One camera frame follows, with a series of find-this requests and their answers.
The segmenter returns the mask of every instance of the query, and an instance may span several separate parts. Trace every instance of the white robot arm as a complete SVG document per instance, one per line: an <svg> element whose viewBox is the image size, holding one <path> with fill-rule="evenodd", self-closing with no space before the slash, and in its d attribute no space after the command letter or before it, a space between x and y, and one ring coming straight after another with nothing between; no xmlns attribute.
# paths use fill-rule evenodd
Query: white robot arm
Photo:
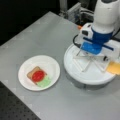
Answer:
<svg viewBox="0 0 120 120"><path fill-rule="evenodd" d="M120 0L97 1L94 22L85 24L78 36L81 50L112 59L119 56L120 44L112 40L119 21L119 5Z"/></svg>

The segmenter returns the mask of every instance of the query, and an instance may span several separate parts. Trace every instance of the table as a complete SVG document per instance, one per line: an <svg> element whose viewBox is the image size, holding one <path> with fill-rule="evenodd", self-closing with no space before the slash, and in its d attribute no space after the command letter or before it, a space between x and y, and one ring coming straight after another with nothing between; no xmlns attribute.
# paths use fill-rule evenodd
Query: table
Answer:
<svg viewBox="0 0 120 120"><path fill-rule="evenodd" d="M0 81L42 120L118 120L120 77L96 91L78 89L66 78L64 53L78 33L75 24L47 13L0 47ZM42 92L25 89L17 76L21 64L36 55L55 58L61 68L58 82Z"/></svg>

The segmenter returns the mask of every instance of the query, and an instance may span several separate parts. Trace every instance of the white plate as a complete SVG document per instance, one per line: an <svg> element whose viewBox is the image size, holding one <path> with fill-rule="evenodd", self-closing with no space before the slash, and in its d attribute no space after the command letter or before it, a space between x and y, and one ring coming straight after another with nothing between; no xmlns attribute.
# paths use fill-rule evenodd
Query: white plate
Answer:
<svg viewBox="0 0 120 120"><path fill-rule="evenodd" d="M71 45L67 49L64 56L65 69L73 79L87 85L101 85L110 82L116 76L107 71L101 72L94 63L90 64L87 71L80 72L80 70L78 70L75 64L73 63L73 56L74 54L77 54L78 51L79 48L77 48L74 45ZM79 59L79 62L81 62L82 65L86 64L86 61L82 59Z"/></svg>
<svg viewBox="0 0 120 120"><path fill-rule="evenodd" d="M43 69L50 77L51 83L49 86L45 88L40 88L37 85L35 85L28 77L27 74L30 72L33 68L36 66L39 66L41 69ZM22 86L24 86L26 89L32 90L32 91L40 91L45 90L49 87L51 87L53 84L55 84L59 78L60 75L60 67L57 61L49 56L40 55L35 56L27 61L25 61L18 72L18 78Z"/></svg>

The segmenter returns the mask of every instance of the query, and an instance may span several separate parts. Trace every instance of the wire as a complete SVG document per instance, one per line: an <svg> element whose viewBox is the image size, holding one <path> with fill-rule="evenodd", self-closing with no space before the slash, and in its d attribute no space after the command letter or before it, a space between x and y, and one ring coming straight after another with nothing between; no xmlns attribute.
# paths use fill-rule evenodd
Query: wire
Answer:
<svg viewBox="0 0 120 120"><path fill-rule="evenodd" d="M112 37L112 40L117 41L117 42L120 42L120 39L119 39L119 38L116 38L116 37Z"/></svg>
<svg viewBox="0 0 120 120"><path fill-rule="evenodd" d="M80 12L86 12L86 13L91 13L91 14L94 14L94 12L87 11L87 10L81 10Z"/></svg>
<svg viewBox="0 0 120 120"><path fill-rule="evenodd" d="M78 44L78 43L75 42L76 37L78 37L78 35L75 35L75 36L74 36L74 38L73 38L73 44L74 44L75 46L77 46L78 48L80 48L81 44Z"/></svg>
<svg viewBox="0 0 120 120"><path fill-rule="evenodd" d="M111 37L112 40L120 42L119 38L116 38L115 36L120 32L120 28L118 29L118 31Z"/></svg>
<svg viewBox="0 0 120 120"><path fill-rule="evenodd" d="M112 37L115 37L119 32L120 32L120 28L118 29L118 31Z"/></svg>

